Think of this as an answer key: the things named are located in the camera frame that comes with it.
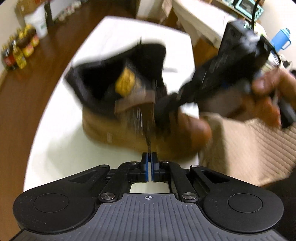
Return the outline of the person's right hand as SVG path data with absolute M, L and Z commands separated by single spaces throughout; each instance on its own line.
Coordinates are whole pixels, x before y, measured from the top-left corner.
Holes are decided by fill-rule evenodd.
M 268 126 L 281 127 L 280 109 L 270 94 L 276 91 L 278 97 L 288 101 L 295 108 L 295 76 L 284 68 L 275 68 L 252 82 L 252 93 L 243 95 L 242 102 L 254 118 Z

